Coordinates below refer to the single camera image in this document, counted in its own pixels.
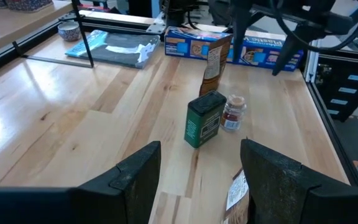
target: ceramic bowl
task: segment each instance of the ceramic bowl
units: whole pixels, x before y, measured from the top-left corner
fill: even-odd
[[[77,22],[64,22],[57,29],[60,37],[65,41],[76,41],[81,37],[80,26]]]

